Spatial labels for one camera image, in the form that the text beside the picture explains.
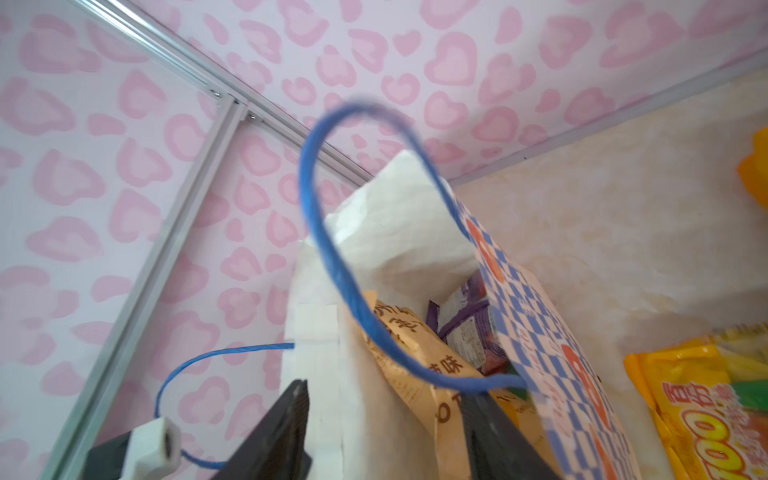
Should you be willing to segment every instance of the orange snack package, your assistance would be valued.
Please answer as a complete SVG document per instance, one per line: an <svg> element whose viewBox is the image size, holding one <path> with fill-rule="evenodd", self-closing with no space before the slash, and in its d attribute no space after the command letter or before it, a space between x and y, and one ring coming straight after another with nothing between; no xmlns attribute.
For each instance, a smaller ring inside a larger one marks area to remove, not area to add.
<svg viewBox="0 0 768 480"><path fill-rule="evenodd" d="M629 355L677 480L768 479L768 324Z"/></svg>
<svg viewBox="0 0 768 480"><path fill-rule="evenodd" d="M364 295L376 317L384 323L400 348L422 365L449 376L483 377L451 347L443 343L413 311L376 301L376 295L373 292L366 292ZM424 427L432 433L440 479L469 480L472 476L469 469L464 424L459 408L460 394L453 390L436 388L412 376L382 352L367 336L366 345L387 382ZM560 472L560 466L531 400L520 399L505 389L493 390L489 393L539 455L556 472Z"/></svg>

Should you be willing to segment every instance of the snack bag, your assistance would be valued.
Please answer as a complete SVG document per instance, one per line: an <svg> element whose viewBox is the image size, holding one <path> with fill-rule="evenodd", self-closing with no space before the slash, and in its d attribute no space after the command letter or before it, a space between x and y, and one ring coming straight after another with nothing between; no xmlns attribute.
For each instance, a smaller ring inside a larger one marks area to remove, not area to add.
<svg viewBox="0 0 768 480"><path fill-rule="evenodd" d="M624 367L677 480L768 479L768 324L629 355Z"/></svg>
<svg viewBox="0 0 768 480"><path fill-rule="evenodd" d="M457 377L481 378L482 374L461 358L408 308L389 306L376 301L376 294L365 293L376 317L386 326L390 335L411 357L424 366ZM435 440L435 454L441 480L469 480L469 456L464 436L458 392L438 389L412 376L395 363L366 337L366 345L387 382L413 411ZM507 416L534 446L538 454L560 473L541 420L531 400L520 399L508 390L489 392Z"/></svg>

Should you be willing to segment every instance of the blue and white checkered pattern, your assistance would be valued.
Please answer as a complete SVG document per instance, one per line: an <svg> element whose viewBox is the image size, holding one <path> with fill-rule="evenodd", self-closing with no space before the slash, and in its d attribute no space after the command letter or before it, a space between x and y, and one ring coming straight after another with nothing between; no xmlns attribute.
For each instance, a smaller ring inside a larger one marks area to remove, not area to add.
<svg viewBox="0 0 768 480"><path fill-rule="evenodd" d="M510 263L466 207L458 205L462 221L474 232L472 244L495 318L500 320L499 341L528 383L565 478L639 480L627 436L573 334L538 282ZM501 271L503 278L494 271ZM564 350L575 353L578 360L571 354L569 362Z"/></svg>

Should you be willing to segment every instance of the blue rope handle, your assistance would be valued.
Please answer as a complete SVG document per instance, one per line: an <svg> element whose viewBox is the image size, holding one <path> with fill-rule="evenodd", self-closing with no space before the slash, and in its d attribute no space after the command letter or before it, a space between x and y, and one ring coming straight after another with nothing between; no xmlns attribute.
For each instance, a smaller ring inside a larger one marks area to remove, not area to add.
<svg viewBox="0 0 768 480"><path fill-rule="evenodd" d="M435 386L458 390L459 392L480 393L492 389L503 389L508 387L525 388L525 381L518 375L494 375L484 379L466 379L453 378L422 366L411 356L403 352L395 340L386 331L384 325L373 315L368 308L368 304L360 293L355 277L349 271L348 266L339 255L339 251L333 245L328 231L323 225L323 215L320 211L317 192L314 186L315 163L320 146L325 141L331 130L344 119L356 114L367 114L370 117L378 118L390 123L401 131L408 139L408 143L416 154L422 159L427 174L435 182L435 186L442 197L448 212L456 222L456 226L462 234L469 238L466 228L458 214L458 208L453 198L445 189L435 167L427 160L429 156L421 145L419 140L413 134L408 125L401 119L397 113L388 110L382 105L370 103L348 103L341 108L328 113L321 118L306 138L304 148L301 150L299 162L299 193L301 207L304 212L304 218L310 228L310 232L317 242L320 251L320 257L336 287L339 289L342 298L346 302L352 315L373 342L388 356L403 366L412 375L429 382Z"/></svg>
<svg viewBox="0 0 768 480"><path fill-rule="evenodd" d="M292 348L293 348L292 343L271 343L270 345L238 346L231 349L214 350L213 352L204 353L202 355L198 355L194 357L191 360L187 360L186 362L176 367L176 369L173 372L171 372L170 375L168 375L168 378L165 379L165 382L163 382L163 385L160 387L160 390L157 392L157 398L154 400L154 418L156 419L160 418L160 399L163 396L163 391L165 390L165 387L167 387L170 381L175 379L179 373L181 373L184 369L186 369L188 366L192 365L193 363L197 363L201 360L205 360L212 356L218 356L218 355L259 352L260 350L290 350ZM202 458L198 458L191 455L188 451L184 449L181 449L181 455L187 460L189 460L190 462L197 465L198 467L209 468L211 470L221 470L227 464L226 462L212 462L210 460L203 460Z"/></svg>

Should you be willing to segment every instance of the brown snack package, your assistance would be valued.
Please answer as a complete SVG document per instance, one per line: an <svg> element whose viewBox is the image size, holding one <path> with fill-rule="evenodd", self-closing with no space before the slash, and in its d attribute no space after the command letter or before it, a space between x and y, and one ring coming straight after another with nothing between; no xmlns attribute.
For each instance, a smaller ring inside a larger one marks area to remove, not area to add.
<svg viewBox="0 0 768 480"><path fill-rule="evenodd" d="M451 347L443 343L413 311L376 301L375 292L365 292L364 296L371 310L384 323L400 348L416 361L449 376L483 377ZM464 425L459 409L460 394L453 390L438 389L417 379L382 352L368 336L365 338L366 345L373 353L387 382L427 431L432 433L440 479L469 480L472 474L469 470ZM489 393L523 436L536 448L538 454L556 472L560 472L560 466L552 453L531 400L520 399L505 389Z"/></svg>

